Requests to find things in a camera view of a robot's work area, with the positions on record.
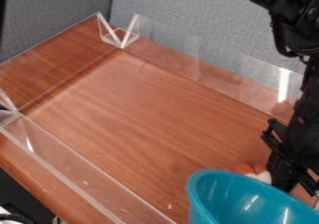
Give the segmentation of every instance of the wooden table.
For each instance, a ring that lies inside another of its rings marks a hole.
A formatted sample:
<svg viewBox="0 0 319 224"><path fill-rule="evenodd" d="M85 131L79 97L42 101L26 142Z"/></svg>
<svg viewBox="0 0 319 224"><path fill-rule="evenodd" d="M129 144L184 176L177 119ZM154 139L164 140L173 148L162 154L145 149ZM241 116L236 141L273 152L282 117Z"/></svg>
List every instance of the wooden table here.
<svg viewBox="0 0 319 224"><path fill-rule="evenodd" d="M0 88L21 113L177 223L186 223L194 171L266 161L258 135L270 116L246 102L281 119L290 114L289 105L272 109L274 91L145 39L111 48L94 19L7 61ZM49 145L45 153L55 161L62 155ZM3 136L0 165L67 223L109 221ZM302 190L294 194L309 201Z"/></svg>

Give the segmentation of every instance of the gray wall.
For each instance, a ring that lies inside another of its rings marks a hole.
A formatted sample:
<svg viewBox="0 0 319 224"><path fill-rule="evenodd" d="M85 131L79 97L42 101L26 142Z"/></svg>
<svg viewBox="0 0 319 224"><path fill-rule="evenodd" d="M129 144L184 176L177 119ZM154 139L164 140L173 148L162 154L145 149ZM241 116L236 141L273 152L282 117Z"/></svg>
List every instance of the gray wall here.
<svg viewBox="0 0 319 224"><path fill-rule="evenodd" d="M7 0L0 62L34 46L95 11L109 15L111 0Z"/></svg>
<svg viewBox="0 0 319 224"><path fill-rule="evenodd" d="M304 70L296 59L277 54L268 12L248 0L113 0L111 24L125 26L133 13L198 35L206 62L234 65L241 53L298 73Z"/></svg>

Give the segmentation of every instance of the black cable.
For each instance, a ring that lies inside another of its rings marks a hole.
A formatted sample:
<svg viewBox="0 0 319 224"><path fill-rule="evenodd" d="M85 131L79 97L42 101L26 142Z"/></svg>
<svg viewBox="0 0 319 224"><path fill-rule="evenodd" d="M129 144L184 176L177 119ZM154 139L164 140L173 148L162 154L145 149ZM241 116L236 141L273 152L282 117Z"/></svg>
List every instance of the black cable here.
<svg viewBox="0 0 319 224"><path fill-rule="evenodd" d="M29 220L26 217L22 217L14 214L0 214L0 221L1 220L10 220L10 221L19 222L22 224L34 224L34 222Z"/></svg>

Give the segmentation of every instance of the teal plastic bowl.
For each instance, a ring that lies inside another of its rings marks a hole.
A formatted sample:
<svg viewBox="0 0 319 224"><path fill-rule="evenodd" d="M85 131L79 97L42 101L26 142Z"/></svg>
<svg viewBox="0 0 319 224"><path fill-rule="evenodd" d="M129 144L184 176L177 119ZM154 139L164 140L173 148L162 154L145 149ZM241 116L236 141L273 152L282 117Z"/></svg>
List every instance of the teal plastic bowl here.
<svg viewBox="0 0 319 224"><path fill-rule="evenodd" d="M272 186L233 173L204 170L186 185L190 224L310 224L319 213Z"/></svg>

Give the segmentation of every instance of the bowl rim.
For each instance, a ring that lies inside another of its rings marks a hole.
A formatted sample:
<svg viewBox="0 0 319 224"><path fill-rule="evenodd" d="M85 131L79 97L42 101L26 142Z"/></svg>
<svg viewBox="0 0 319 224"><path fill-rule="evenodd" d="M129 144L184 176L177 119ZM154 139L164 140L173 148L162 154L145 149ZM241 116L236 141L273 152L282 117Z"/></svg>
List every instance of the bowl rim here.
<svg viewBox="0 0 319 224"><path fill-rule="evenodd" d="M212 216L212 214L208 212L198 196L197 196L197 192L196 192L196 185L197 185L197 181L200 180L201 177L204 177L205 175L229 175L234 178L238 178L241 180L249 181L253 184L257 184L258 186L264 187L268 190L272 190L276 195L281 196L285 200L289 200L292 203L297 203L298 207L301 209L305 209L305 211L312 212L317 218L319 218L319 212L312 209L306 204L304 204L300 200L297 200L294 197L292 197L286 192L284 192L282 190L277 189L276 187L260 182L256 179L252 179L244 175L228 172L228 171L222 171L222 170L214 170L214 169L204 169L197 171L196 173L193 173L188 179L186 182L186 192L188 192L188 197L189 197L189 203L193 206L193 208L196 209L196 212L200 214L200 216L209 221L210 223L218 223L218 221L216 220L216 218Z"/></svg>

